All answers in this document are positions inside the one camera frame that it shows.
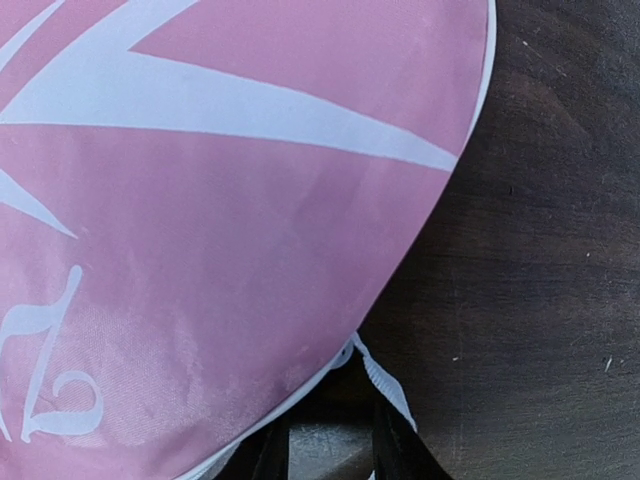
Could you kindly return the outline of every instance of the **dark wooden table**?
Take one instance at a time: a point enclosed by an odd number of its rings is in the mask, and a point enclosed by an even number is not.
[[[477,131],[363,334],[455,478],[639,479],[640,2],[498,14]],[[351,473],[300,478],[366,478],[334,434]]]

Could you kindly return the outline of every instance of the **pink fabric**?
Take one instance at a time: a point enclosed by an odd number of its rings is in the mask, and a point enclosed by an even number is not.
[[[62,4],[0,64],[0,115],[123,3]],[[52,4],[3,6],[0,47]],[[459,155],[486,17],[484,0],[201,1],[134,51],[305,92]],[[13,197],[3,204],[0,191],[2,326],[16,305],[55,304],[73,267],[83,272],[31,416],[94,406],[80,381],[53,394],[70,370],[95,381],[104,411],[89,433],[23,441],[49,330],[14,334],[0,346],[11,436],[0,435],[0,478],[166,480],[200,464],[337,353],[450,176],[298,142],[2,118],[0,173],[73,233],[12,207]]]

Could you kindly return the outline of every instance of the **wooden surface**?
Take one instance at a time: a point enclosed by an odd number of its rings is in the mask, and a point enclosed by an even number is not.
[[[455,478],[638,479],[640,3],[498,13],[477,131],[364,336]],[[351,448],[314,478],[366,478]]]

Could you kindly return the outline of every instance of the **white pointed stripe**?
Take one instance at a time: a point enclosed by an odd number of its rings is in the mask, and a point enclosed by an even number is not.
[[[7,172],[0,169],[0,205],[7,205],[42,223],[49,225],[60,233],[71,238],[77,238],[71,230],[65,227],[54,215],[33,195],[18,185]]]
[[[128,2],[38,73],[0,123],[210,133],[321,146],[451,171],[456,156],[303,92],[127,51],[193,0]]]
[[[51,17],[65,0],[57,0],[40,12],[29,23],[22,27],[11,39],[0,48],[0,72],[7,66],[18,50],[27,43],[31,36]]]

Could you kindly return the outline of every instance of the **pink bag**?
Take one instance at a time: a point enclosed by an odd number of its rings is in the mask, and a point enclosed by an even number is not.
[[[3,1],[0,478],[198,478],[334,365],[495,43],[375,3]]]

